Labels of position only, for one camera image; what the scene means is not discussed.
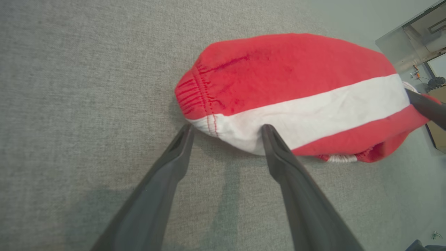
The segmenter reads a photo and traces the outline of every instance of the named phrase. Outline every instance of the red fabric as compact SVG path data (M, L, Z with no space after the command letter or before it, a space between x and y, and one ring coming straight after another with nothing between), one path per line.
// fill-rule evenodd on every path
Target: red fabric
M441 104L434 97L427 94L422 95ZM399 123L399 121L411 121L412 123ZM359 161L371 163L391 155L404 142L409 133L428 121L429 119L416 111L413 105L410 105L385 119L372 121L351 130L324 137L311 144L294 149L292 152L295 155L316 155L324 152L325 155L318 155L317 157L325 161L329 159L330 154L356 155ZM350 146L350 149L347 148L348 150L345 152L337 152L333 145L340 141L344 142L343 145Z
M185 117L198 119L233 115L395 73L383 54L343 40L267 35L211 44L180 80L175 94Z

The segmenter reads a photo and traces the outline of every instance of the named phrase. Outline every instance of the wall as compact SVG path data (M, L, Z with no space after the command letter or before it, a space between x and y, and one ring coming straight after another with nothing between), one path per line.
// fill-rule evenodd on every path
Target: wall
M437 56L438 51L446 47L446 29L431 33L429 27L441 22L446 17L446 2L439 5L438 8L427 15L413 22L404 31L409 36L413 47L423 61ZM444 23L440 23L436 28L440 28Z
M446 54L432 59L428 64L437 77L446 77Z
M384 35L376 41L376 45L393 64L403 81L413 85L419 92L425 93L422 82L427 83L431 77L402 28ZM421 79L410 77L410 73L415 71L413 65L417 65Z
M375 41L402 26L438 0L311 0L321 18L335 21Z

